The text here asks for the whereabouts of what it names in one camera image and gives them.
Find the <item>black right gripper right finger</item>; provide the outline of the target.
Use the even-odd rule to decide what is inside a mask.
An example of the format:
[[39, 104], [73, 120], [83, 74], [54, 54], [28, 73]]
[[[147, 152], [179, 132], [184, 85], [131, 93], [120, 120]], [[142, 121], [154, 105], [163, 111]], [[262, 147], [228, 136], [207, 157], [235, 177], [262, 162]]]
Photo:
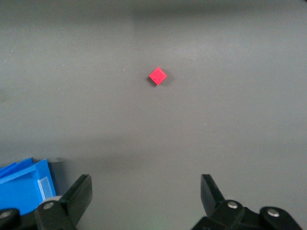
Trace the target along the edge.
[[242, 221], [245, 208], [237, 201], [226, 200], [209, 174], [201, 176], [201, 201], [206, 213], [194, 230], [248, 230]]

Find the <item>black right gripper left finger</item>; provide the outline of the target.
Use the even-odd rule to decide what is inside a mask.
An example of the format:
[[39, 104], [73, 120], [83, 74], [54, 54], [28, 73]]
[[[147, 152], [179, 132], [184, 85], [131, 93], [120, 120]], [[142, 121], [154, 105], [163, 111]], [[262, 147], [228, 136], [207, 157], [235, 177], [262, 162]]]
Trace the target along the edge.
[[81, 175], [58, 200], [43, 202], [35, 210], [39, 230], [75, 230], [81, 217], [92, 201], [92, 178]]

